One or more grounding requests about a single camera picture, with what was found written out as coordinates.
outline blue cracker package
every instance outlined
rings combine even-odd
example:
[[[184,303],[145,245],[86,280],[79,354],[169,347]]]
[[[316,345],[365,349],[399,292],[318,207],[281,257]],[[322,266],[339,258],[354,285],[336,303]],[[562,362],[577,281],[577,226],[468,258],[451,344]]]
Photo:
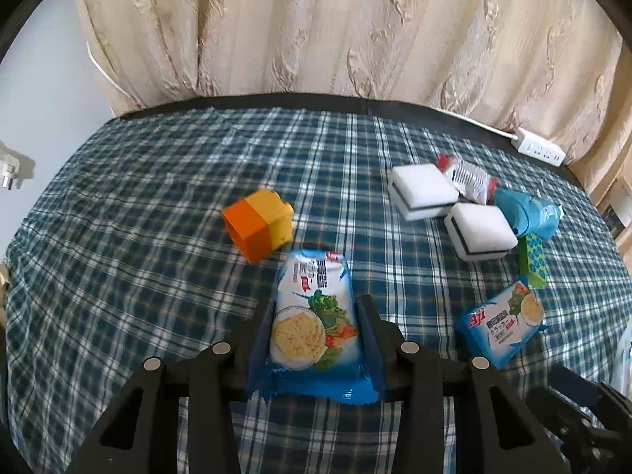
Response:
[[[458,329],[470,353],[484,356],[501,369],[538,331],[544,309],[520,278],[497,296],[464,313]]]
[[[341,254],[298,250],[279,269],[266,393],[378,399],[363,368],[351,277]]]

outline silver screw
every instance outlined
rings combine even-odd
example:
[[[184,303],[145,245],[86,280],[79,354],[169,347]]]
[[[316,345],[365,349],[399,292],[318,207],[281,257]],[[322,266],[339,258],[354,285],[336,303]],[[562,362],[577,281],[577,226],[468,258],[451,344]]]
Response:
[[[477,369],[485,370],[489,367],[489,360],[483,356],[475,356],[472,358],[472,365]]]
[[[162,365],[160,358],[148,358],[145,360],[143,367],[145,370],[156,370]]]
[[[231,345],[228,342],[218,342],[213,345],[213,353],[215,354],[226,354],[231,350]]]
[[[419,353],[419,345],[416,342],[411,342],[410,340],[407,340],[406,342],[402,342],[400,349],[402,350],[403,353],[406,353],[406,354]]]

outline white power strip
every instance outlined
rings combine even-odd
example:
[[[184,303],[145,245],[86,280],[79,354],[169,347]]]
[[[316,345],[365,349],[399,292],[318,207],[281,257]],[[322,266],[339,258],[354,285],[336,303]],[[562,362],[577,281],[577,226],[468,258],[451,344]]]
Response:
[[[516,136],[511,139],[511,144],[518,153],[537,158],[552,166],[560,166],[566,153],[557,144],[540,137],[524,128],[516,129]]]

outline green block with blue dots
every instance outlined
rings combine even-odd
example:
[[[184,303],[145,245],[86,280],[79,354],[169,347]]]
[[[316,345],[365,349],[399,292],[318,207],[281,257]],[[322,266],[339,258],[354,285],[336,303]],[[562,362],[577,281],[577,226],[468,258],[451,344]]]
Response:
[[[527,277],[530,288],[541,289],[547,284],[549,277],[542,239],[535,233],[528,233],[520,237],[518,251],[520,274]]]

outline plaid tablecloth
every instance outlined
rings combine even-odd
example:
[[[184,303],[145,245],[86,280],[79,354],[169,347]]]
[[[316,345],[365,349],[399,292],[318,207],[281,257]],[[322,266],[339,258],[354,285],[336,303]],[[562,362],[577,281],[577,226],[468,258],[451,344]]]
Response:
[[[545,244],[549,285],[537,291],[548,329],[506,376],[521,394],[544,383],[554,361],[608,379],[632,313],[632,280],[587,196],[550,172],[364,115],[208,109],[115,119],[61,169],[8,249],[9,422],[23,456],[37,472],[62,472],[143,359],[194,356],[270,294],[286,253],[248,265],[220,215],[260,187],[295,209],[287,249],[344,252],[355,294],[372,294],[407,338],[464,357],[454,322],[518,276],[517,253],[464,263],[441,220],[406,222],[386,193],[392,166],[454,151],[503,186],[564,205]],[[445,406],[449,472],[449,399]],[[399,404],[254,397],[233,407],[242,470],[388,472],[399,412]]]

